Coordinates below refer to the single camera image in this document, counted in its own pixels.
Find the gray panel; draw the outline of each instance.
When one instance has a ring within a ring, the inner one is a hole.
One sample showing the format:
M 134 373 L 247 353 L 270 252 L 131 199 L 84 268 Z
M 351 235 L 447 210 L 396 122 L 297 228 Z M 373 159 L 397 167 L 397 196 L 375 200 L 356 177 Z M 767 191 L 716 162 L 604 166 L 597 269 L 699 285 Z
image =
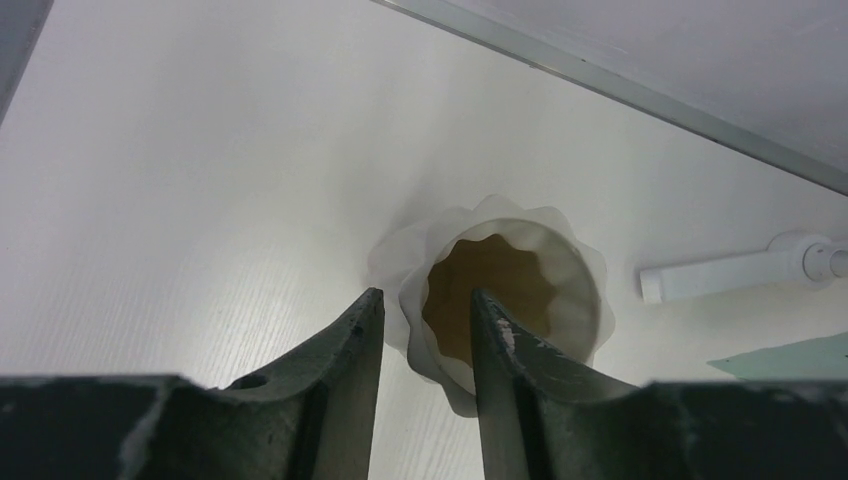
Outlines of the gray panel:
M 831 132 L 828 134 L 828 138 L 830 140 L 828 142 L 818 142 L 815 145 L 812 145 L 812 147 L 810 147 L 807 143 L 804 143 L 802 140 L 799 140 L 801 137 L 798 135 L 791 136 L 788 134 L 782 134 L 784 130 L 781 130 L 779 133 L 771 133 L 766 136 L 761 133 L 766 130 L 765 128 L 741 128 L 728 120 L 728 118 L 732 117 L 734 122 L 736 122 L 738 118 L 733 115 L 716 115 L 716 109 L 712 106 L 710 108 L 704 108 L 704 105 L 698 104 L 698 102 L 684 103 L 683 101 L 680 101 L 679 98 L 681 98 L 681 95 L 678 95 L 680 92 L 676 90 L 672 91 L 673 89 L 665 89 L 663 93 L 661 93 L 656 89 L 651 89 L 645 86 L 647 84 L 654 85 L 656 82 L 634 81 L 619 75 L 619 72 L 613 73 L 607 69 L 601 68 L 597 65 L 597 63 L 604 62 L 598 62 L 597 59 L 604 60 L 606 57 L 603 55 L 596 55 L 587 59 L 586 57 L 566 53 L 566 50 L 562 48 L 562 46 L 553 46 L 552 44 L 555 42 L 552 42 L 549 38 L 545 38 L 545 41 L 533 38 L 519 32 L 515 28 L 510 28 L 502 23 L 493 21 L 482 14 L 460 8 L 453 3 L 442 0 L 374 1 L 418 18 L 419 20 L 433 24 L 475 43 L 489 47 L 512 58 L 523 61 L 533 67 L 544 70 L 560 78 L 581 85 L 589 90 L 595 91 L 644 113 L 712 140 L 720 145 L 749 155 L 772 166 L 842 193 L 843 195 L 848 195 L 848 165 L 846 165 L 845 170 L 837 167 L 837 165 L 840 165 L 839 159 L 842 158 L 839 156 L 840 153 L 842 153 L 842 146 L 837 145 L 838 142 L 834 140 L 834 138 L 837 137 L 842 138 L 834 132 L 841 133 L 844 130 L 840 130 L 839 125 L 841 124 L 833 121 L 832 119 L 830 122 L 823 121 L 823 123 L 828 125 L 827 131 Z M 541 4 L 547 5 L 549 3 L 550 2 L 542 2 Z M 509 11 L 516 12 L 521 12 L 523 11 L 522 9 L 530 8 L 531 11 L 535 12 L 534 14 L 536 14 L 537 17 L 544 17 L 544 15 L 538 15 L 538 9 L 532 10 L 532 6 L 528 6 L 528 4 L 524 2 L 499 2 L 499 8 L 506 8 L 505 6 L 509 6 Z M 555 7 L 555 9 L 563 9 L 564 11 L 567 11 L 566 7 L 562 5 Z M 500 14 L 504 14 L 506 11 L 498 9 L 495 10 L 500 12 Z M 628 18 L 626 10 L 618 12 L 618 14 L 620 14 L 622 18 Z M 636 22 L 634 25 L 639 24 L 637 20 L 633 20 L 632 18 L 631 20 Z M 665 42 L 672 42 L 672 40 L 666 39 Z M 644 48 L 646 51 L 650 51 L 651 48 L 662 51 L 663 48 L 667 48 L 662 45 L 663 40 L 658 39 L 649 45 L 645 45 Z M 722 48 L 726 47 L 727 49 L 730 49 L 730 51 L 733 51 L 732 46 L 725 45 L 724 43 L 720 43 L 719 45 L 722 46 Z M 604 48 L 617 51 L 616 47 L 612 45 L 605 45 Z M 697 55 L 698 53 L 694 48 L 690 50 L 690 52 L 692 55 Z M 640 71 L 636 66 L 631 65 L 631 67 L 632 68 L 629 71 L 630 73 L 633 73 L 633 71 L 638 73 Z M 648 74 L 644 71 L 642 71 L 642 73 L 645 74 L 645 77 L 647 78 Z M 846 81 L 846 79 L 848 79 L 848 76 L 842 77 L 843 82 Z M 848 93 L 848 88 L 840 90 L 841 85 L 842 84 L 839 83 L 831 90 Z M 848 110 L 845 111 L 845 115 L 846 120 L 848 120 Z M 752 119 L 749 123 L 756 121 L 756 116 L 749 116 L 746 118 Z M 799 121 L 800 120 L 796 119 L 788 122 L 787 125 L 795 124 Z M 785 130 L 795 132 L 800 131 L 800 128 L 796 126 L 792 129 L 787 126 L 785 127 Z M 775 138 L 779 138 L 780 143 L 775 141 Z M 844 147 L 845 151 L 848 152 L 848 136 L 845 136 L 845 138 Z
M 0 123 L 53 0 L 0 0 Z

